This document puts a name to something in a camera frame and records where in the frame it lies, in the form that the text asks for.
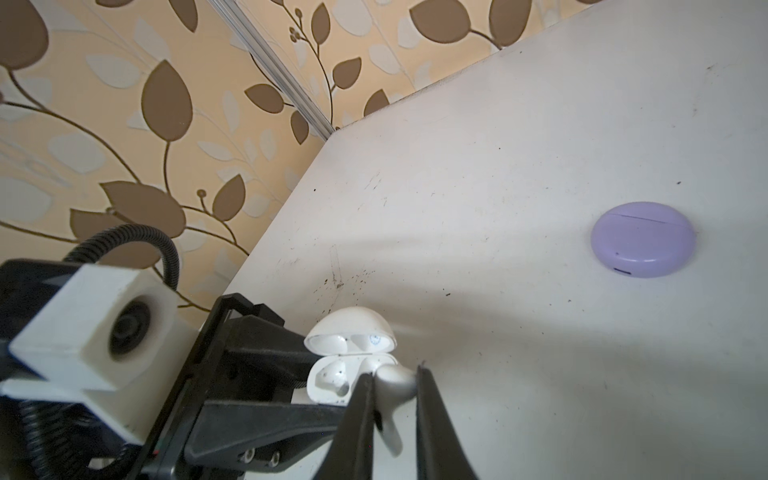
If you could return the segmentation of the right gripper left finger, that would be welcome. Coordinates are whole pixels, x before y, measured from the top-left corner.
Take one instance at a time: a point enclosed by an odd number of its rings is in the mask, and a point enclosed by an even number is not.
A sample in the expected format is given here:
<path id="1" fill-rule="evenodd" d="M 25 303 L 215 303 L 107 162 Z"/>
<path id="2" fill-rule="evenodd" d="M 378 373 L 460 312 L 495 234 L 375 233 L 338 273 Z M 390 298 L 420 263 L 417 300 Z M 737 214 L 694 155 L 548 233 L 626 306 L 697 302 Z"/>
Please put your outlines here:
<path id="1" fill-rule="evenodd" d="M 375 381 L 358 378 L 328 453 L 314 479 L 371 479 L 375 426 Z"/>

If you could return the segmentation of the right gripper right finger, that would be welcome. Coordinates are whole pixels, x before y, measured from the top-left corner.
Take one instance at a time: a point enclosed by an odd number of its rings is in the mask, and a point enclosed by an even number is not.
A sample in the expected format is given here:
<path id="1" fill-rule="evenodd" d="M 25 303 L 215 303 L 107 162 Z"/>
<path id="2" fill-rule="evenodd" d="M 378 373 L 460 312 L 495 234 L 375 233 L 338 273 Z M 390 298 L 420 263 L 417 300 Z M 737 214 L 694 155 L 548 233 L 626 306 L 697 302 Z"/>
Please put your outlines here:
<path id="1" fill-rule="evenodd" d="M 417 478 L 477 479 L 443 403 L 432 372 L 419 366 L 416 394 Z"/>

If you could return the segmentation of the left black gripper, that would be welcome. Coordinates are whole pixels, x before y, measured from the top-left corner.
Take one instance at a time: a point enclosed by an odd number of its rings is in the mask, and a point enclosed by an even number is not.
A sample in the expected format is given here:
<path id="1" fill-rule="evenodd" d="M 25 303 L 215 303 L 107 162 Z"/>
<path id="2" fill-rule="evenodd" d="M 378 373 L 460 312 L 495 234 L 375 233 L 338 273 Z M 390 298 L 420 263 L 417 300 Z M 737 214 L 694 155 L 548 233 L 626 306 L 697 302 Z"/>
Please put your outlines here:
<path id="1" fill-rule="evenodd" d="M 291 402 L 319 359 L 304 339 L 266 305 L 220 297 L 128 478 L 279 473 L 332 440 L 343 407 Z"/>

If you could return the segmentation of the white earbud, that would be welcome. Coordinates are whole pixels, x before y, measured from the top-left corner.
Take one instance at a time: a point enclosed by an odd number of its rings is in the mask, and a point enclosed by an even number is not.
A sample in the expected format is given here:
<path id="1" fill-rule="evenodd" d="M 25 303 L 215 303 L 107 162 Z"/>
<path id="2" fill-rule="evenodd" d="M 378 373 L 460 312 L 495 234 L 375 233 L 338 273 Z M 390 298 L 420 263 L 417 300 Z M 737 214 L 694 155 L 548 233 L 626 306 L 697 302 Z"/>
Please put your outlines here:
<path id="1" fill-rule="evenodd" d="M 416 396 L 416 373 L 399 364 L 379 367 L 374 375 L 376 428 L 393 457 L 403 450 L 402 439 L 395 425 L 395 411 Z"/>

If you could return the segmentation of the white earbud charging case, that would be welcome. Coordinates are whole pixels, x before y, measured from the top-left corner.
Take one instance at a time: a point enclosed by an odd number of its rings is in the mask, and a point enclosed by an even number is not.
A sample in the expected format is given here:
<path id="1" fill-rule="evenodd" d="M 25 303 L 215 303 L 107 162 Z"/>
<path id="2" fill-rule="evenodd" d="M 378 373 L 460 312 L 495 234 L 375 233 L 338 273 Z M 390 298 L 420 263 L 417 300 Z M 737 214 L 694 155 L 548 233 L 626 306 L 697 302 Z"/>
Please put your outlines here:
<path id="1" fill-rule="evenodd" d="M 304 345 L 319 357 L 306 382 L 308 397 L 317 404 L 347 405 L 360 375 L 398 363 L 391 355 L 397 347 L 391 326 L 381 314 L 361 306 L 324 317 Z"/>

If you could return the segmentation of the purple earbud charging case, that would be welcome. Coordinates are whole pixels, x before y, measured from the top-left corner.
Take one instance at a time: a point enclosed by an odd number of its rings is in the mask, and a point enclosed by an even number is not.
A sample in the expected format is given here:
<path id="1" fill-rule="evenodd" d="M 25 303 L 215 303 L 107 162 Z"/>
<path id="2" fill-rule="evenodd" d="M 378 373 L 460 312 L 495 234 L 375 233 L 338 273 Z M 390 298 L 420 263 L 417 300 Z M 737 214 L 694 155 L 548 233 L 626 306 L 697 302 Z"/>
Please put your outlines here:
<path id="1" fill-rule="evenodd" d="M 605 212 L 591 231 L 596 258 L 633 278 L 670 275 L 693 257 L 697 234 L 688 218 L 656 202 L 632 202 Z"/>

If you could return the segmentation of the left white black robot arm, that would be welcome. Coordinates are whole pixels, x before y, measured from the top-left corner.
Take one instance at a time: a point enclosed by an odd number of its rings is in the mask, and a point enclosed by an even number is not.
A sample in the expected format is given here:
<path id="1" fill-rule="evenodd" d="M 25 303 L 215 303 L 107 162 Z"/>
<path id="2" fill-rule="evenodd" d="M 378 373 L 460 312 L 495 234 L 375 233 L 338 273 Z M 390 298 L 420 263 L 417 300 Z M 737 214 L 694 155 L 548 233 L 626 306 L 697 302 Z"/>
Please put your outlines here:
<path id="1" fill-rule="evenodd" d="M 122 225 L 60 261 L 1 267 L 1 396 L 40 479 L 236 479 L 281 472 L 344 411 L 295 404 L 316 357 L 265 305 L 177 315 L 179 256 Z"/>

